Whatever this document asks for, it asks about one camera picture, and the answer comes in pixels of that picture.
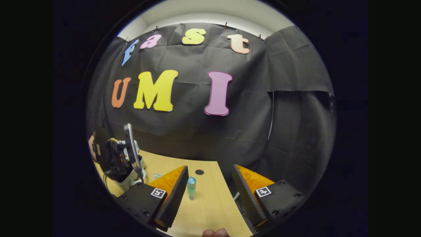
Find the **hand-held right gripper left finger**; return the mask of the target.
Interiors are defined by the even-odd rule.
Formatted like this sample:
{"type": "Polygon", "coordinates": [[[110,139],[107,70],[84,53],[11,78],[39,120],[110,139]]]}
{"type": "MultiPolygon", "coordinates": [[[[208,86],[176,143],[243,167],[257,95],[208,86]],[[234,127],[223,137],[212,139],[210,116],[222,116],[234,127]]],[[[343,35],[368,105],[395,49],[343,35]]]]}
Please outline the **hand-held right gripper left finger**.
{"type": "Polygon", "coordinates": [[[167,232],[172,227],[188,182],[183,165],[160,178],[139,182],[116,198],[117,203],[138,222],[167,232]]]}

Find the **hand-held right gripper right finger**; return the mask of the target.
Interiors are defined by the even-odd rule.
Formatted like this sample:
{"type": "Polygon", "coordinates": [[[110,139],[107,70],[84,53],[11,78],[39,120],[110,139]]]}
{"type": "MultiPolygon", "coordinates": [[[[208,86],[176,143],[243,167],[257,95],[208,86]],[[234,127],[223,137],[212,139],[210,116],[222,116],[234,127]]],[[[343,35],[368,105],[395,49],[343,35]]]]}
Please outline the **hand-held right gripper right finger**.
{"type": "Polygon", "coordinates": [[[275,182],[240,165],[233,165],[232,175],[245,214],[256,230],[281,224],[306,198],[286,180],[275,182]]]}

